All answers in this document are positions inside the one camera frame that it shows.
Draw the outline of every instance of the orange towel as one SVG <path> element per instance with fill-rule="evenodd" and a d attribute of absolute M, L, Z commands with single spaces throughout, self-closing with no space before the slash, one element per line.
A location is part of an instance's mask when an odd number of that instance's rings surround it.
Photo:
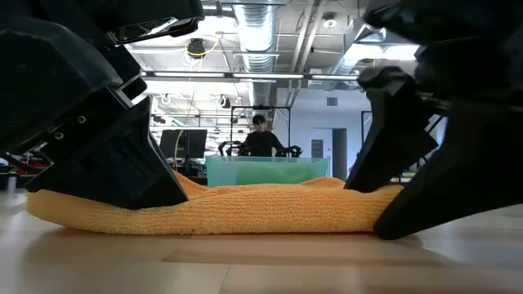
<path fill-rule="evenodd" d="M 209 189 L 177 178 L 190 200 L 172 207 L 131 211 L 41 190 L 28 195 L 27 211 L 65 227 L 108 234 L 370 232 L 402 188 L 363 194 L 343 189 L 341 180 L 319 178 Z"/>

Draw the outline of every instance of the black plastic part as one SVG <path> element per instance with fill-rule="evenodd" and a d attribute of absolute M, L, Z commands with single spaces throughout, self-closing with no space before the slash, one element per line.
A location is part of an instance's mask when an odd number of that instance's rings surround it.
<path fill-rule="evenodd" d="M 477 62 L 485 56 L 495 62 Z M 420 48 L 416 57 L 418 66 L 414 77 L 418 87 L 439 97 L 483 92 L 494 88 L 505 89 L 510 86 L 504 73 L 504 69 L 508 67 L 508 57 L 502 54 L 497 44 L 486 38 L 471 37 L 436 42 Z"/>
<path fill-rule="evenodd" d="M 123 93 L 127 97 L 134 98 L 143 93 L 145 90 L 147 90 L 147 83 L 145 83 L 142 78 L 137 78 L 123 89 Z"/>
<path fill-rule="evenodd" d="M 512 0 L 372 0 L 364 20 L 422 45 L 478 35 L 499 40 L 519 26 L 520 5 Z"/>
<path fill-rule="evenodd" d="M 104 32 L 97 27 L 74 0 L 39 0 L 48 20 L 63 25 L 79 37 L 102 48 L 113 45 Z"/>
<path fill-rule="evenodd" d="M 177 20 L 204 18 L 200 1 L 183 0 L 76 0 L 104 31 L 172 17 Z"/>
<path fill-rule="evenodd" d="M 187 200 L 149 132 L 148 97 L 25 188 L 48 189 L 128 209 Z"/>
<path fill-rule="evenodd" d="M 9 164 L 11 164 L 10 166 L 8 167 L 18 167 L 19 169 L 23 170 L 23 171 L 26 171 L 30 174 L 33 174 L 33 175 L 37 175 L 39 174 L 41 171 L 43 171 L 42 168 L 37 168 L 37 167 L 31 167 L 23 162 L 21 162 L 20 160 L 16 159 L 16 158 L 13 158 L 11 155 L 9 154 L 1 154 L 0 155 L 0 158 L 3 158 L 4 160 L 6 160 Z"/>
<path fill-rule="evenodd" d="M 0 18 L 0 153 L 22 154 L 92 93 L 122 79 L 104 56 L 67 28 L 23 16 Z"/>
<path fill-rule="evenodd" d="M 283 148 L 282 150 L 278 150 L 275 154 L 275 157 L 291 157 L 291 158 L 299 158 L 300 155 L 302 155 L 303 151 L 300 147 L 294 145 L 291 147 Z"/>
<path fill-rule="evenodd" d="M 425 131 L 432 116 L 415 95 L 415 82 L 398 68 L 370 68 L 358 82 L 367 88 L 373 122 L 345 189 L 372 192 L 438 146 Z"/>
<path fill-rule="evenodd" d="M 125 46 L 115 47 L 110 51 L 104 51 L 104 57 L 109 61 L 123 80 L 122 88 L 127 87 L 140 77 L 141 67 Z"/>
<path fill-rule="evenodd" d="M 523 114 L 457 102 L 445 141 L 383 212 L 374 232 L 398 239 L 449 221 L 523 203 Z"/>

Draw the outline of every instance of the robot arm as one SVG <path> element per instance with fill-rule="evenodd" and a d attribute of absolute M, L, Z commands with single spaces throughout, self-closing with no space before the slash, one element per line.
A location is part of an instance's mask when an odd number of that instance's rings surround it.
<path fill-rule="evenodd" d="M 359 76 L 373 122 L 346 188 L 367 192 L 386 185 L 436 147 L 425 132 L 428 119 L 448 118 L 444 142 L 374 231 L 402 238 L 522 203 L 523 3 L 376 1 L 364 18 L 423 47 L 413 77 L 393 67 Z"/>
<path fill-rule="evenodd" d="M 149 133 L 150 98 L 123 42 L 191 33 L 199 1 L 2 0 L 0 154 L 53 161 L 26 185 L 139 209 L 187 200 Z M 171 20 L 164 31 L 137 25 Z"/>

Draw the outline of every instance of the man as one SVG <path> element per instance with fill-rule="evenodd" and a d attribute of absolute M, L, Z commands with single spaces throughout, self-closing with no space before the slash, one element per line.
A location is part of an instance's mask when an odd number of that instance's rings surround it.
<path fill-rule="evenodd" d="M 253 117 L 253 125 L 256 131 L 248 134 L 245 144 L 251 150 L 251 156 L 271 157 L 272 148 L 281 150 L 284 147 L 275 134 L 265 130 L 265 118 L 257 114 Z"/>

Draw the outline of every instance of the wooden table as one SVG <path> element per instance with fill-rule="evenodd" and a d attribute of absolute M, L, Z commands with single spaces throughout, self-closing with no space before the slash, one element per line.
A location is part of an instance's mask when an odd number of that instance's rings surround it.
<path fill-rule="evenodd" d="M 3 208 L 0 292 L 522 293 L 523 207 L 397 242 L 369 234 L 115 236 Z"/>

